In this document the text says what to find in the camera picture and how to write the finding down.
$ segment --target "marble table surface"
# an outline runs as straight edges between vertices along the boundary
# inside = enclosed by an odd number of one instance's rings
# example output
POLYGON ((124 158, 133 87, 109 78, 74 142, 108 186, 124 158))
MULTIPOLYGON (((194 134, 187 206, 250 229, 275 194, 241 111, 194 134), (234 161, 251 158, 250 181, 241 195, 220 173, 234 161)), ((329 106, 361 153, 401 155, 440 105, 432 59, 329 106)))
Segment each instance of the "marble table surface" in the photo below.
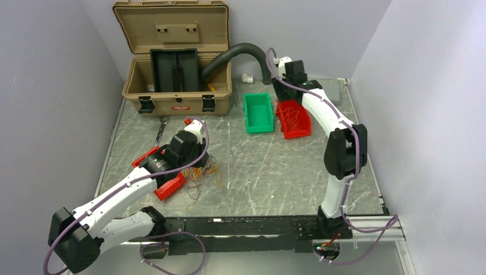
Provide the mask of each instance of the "marble table surface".
MULTIPOLYGON (((356 121, 344 82, 317 80, 325 91, 340 93, 338 109, 356 121)), ((207 123, 210 133, 208 152, 217 159, 220 173, 205 178, 197 201, 189 196, 197 196, 194 188, 181 188, 162 202, 154 194, 148 194, 120 213, 120 217, 146 206, 154 206, 166 217, 316 214, 326 193, 328 179, 323 163, 327 136, 313 119, 311 136, 285 140, 276 116, 274 133, 247 134, 243 94, 264 92, 270 94, 275 111, 276 96, 271 85, 264 86, 260 82, 243 84, 235 79, 230 113, 225 116, 199 116, 207 123)), ((184 118, 170 117, 160 144, 168 143, 184 128, 184 118)), ((141 117, 133 105, 125 101, 95 196, 130 173, 131 163, 153 146, 159 126, 157 117, 141 117)), ((352 185, 347 206, 350 214, 383 213, 369 164, 352 185)))

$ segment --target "tan toolbox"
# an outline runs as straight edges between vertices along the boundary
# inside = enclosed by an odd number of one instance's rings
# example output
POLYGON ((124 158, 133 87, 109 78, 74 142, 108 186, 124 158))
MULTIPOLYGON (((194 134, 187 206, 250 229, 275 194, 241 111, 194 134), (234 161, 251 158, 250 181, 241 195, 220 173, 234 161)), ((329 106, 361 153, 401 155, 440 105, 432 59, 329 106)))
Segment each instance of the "tan toolbox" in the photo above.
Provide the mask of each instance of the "tan toolbox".
POLYGON ((133 103, 140 115, 225 115, 229 112, 231 61, 208 79, 216 92, 202 85, 200 92, 149 92, 154 87, 151 49, 197 49, 200 70, 228 50, 226 3, 127 1, 116 2, 113 12, 131 52, 136 54, 123 87, 123 96, 133 103), (215 104, 214 111, 202 111, 203 99, 215 104))

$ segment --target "black flexible hose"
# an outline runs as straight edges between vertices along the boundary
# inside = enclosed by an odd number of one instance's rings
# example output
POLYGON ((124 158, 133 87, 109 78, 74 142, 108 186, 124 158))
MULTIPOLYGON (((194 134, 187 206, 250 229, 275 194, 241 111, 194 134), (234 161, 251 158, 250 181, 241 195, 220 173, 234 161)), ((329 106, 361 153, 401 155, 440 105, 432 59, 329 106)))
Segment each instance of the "black flexible hose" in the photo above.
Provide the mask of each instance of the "black flexible hose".
POLYGON ((208 66, 202 69, 200 74, 201 81, 205 83, 206 80, 209 78, 209 76, 211 76, 211 74, 215 70, 217 70, 223 65, 226 65, 228 61, 231 60, 231 58, 242 53, 250 54, 254 58, 256 58, 256 60, 260 64, 261 75, 263 76, 261 82, 265 85, 270 85, 272 83, 272 76, 270 74, 270 71, 266 67, 265 52, 262 49, 260 49, 257 45, 251 43, 236 44, 233 45, 231 48, 229 48, 227 51, 222 52, 219 56, 213 59, 208 66))

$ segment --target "handle of toolbox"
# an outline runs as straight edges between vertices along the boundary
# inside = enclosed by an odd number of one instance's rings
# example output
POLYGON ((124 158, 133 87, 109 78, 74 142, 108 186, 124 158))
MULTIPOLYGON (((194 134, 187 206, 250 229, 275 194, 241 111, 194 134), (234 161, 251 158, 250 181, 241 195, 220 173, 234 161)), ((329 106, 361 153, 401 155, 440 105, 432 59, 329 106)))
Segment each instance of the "handle of toolbox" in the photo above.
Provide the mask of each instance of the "handle of toolbox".
MULTIPOLYGON (((157 2, 162 5, 167 5, 167 6, 174 6, 177 5, 177 3, 184 3, 184 4, 197 4, 199 1, 198 0, 175 0, 175 1, 161 1, 161 0, 128 0, 128 4, 130 5, 131 3, 149 3, 149 2, 157 2)), ((201 3, 204 3, 206 5, 211 4, 211 0, 204 0, 201 1, 201 3)))

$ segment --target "white wall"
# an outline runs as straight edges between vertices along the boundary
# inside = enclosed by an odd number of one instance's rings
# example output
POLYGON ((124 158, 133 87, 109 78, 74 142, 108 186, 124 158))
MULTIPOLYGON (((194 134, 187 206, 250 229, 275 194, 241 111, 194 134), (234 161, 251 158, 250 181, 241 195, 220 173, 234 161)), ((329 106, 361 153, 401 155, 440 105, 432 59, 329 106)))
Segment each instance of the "white wall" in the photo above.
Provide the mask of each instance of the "white wall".
POLYGON ((351 79, 418 274, 486 274, 486 2, 393 0, 351 79))
MULTIPOLYGON (((122 78, 133 55, 111 6, 114 0, 81 0, 108 46, 122 78)), ((391 0, 227 0, 232 44, 250 42, 264 51, 302 59, 316 77, 351 77, 391 0)), ((233 76, 260 67, 249 56, 234 59, 233 76)))
POLYGON ((123 82, 79 1, 2 3, 0 64, 0 273, 41 274, 52 214, 95 192, 123 82))

